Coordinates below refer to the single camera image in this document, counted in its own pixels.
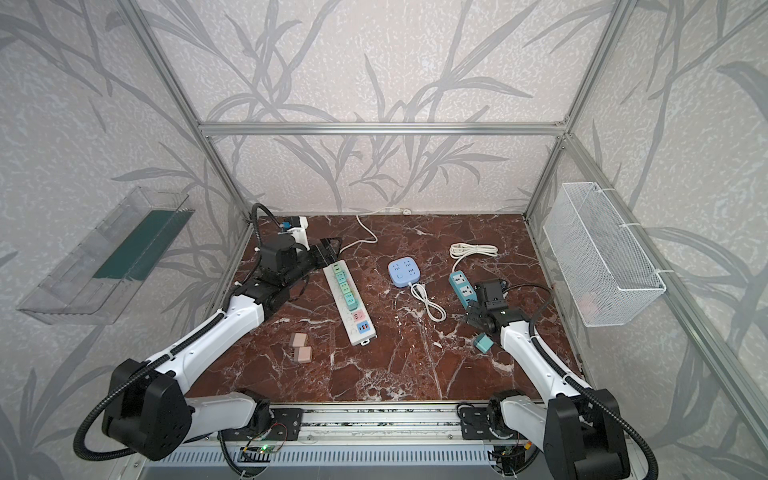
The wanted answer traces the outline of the square blue power strip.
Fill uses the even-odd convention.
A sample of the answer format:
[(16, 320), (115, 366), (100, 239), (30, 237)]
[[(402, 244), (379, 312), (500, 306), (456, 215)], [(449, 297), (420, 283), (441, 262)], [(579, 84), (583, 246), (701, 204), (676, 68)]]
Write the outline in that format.
[(412, 257), (403, 257), (388, 264), (388, 273), (395, 287), (406, 288), (417, 284), (421, 271)]

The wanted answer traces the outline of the long white pastel power strip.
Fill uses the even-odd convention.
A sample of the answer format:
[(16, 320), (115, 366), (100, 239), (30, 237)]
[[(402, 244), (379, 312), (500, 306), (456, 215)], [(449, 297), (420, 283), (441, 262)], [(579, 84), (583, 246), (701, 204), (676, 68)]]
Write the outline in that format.
[(373, 321), (344, 260), (323, 269), (344, 330), (352, 346), (368, 345), (377, 336)]

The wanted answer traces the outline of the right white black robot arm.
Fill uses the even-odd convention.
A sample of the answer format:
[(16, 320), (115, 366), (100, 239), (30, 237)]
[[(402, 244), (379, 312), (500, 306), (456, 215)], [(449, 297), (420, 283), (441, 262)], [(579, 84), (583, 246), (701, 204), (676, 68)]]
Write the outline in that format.
[(617, 399), (576, 375), (537, 331), (537, 316), (511, 307), (508, 282), (471, 284), (451, 275), (466, 322), (501, 346), (523, 369), (542, 401), (515, 391), (488, 404), (489, 426), (498, 436), (519, 434), (545, 457), (555, 479), (656, 479), (658, 460), (645, 439), (620, 413)]

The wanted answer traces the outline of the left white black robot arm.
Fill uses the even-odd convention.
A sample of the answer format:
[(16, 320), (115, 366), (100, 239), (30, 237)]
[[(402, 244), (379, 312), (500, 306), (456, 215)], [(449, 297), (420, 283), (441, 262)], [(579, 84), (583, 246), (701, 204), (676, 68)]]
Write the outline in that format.
[(230, 289), (222, 308), (167, 348), (144, 361), (127, 359), (112, 372), (108, 394), (74, 434), (77, 457), (99, 462), (140, 454), (161, 460), (211, 433), (266, 429), (269, 402), (255, 393), (197, 399), (186, 394), (223, 353), (289, 302), (296, 284), (336, 262), (342, 240), (312, 244), (305, 217), (280, 221), (261, 203), (251, 212), (263, 212), (279, 233), (257, 240), (255, 266)]

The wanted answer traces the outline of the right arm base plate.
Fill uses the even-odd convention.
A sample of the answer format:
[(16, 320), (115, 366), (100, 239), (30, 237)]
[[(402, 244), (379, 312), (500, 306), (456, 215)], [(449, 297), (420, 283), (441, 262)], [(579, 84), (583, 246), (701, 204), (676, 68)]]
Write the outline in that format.
[(502, 416), (501, 402), (522, 396), (518, 390), (505, 390), (491, 395), (484, 405), (459, 402), (456, 413), (464, 440), (521, 440), (523, 436), (508, 427)]

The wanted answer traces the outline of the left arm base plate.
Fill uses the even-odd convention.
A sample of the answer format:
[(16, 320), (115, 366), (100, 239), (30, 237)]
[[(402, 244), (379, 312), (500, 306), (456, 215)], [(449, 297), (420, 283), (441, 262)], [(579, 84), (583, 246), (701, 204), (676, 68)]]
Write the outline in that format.
[(297, 441), (302, 426), (304, 410), (301, 408), (272, 409), (269, 420), (240, 429), (228, 429), (223, 433), (227, 442), (234, 441)]

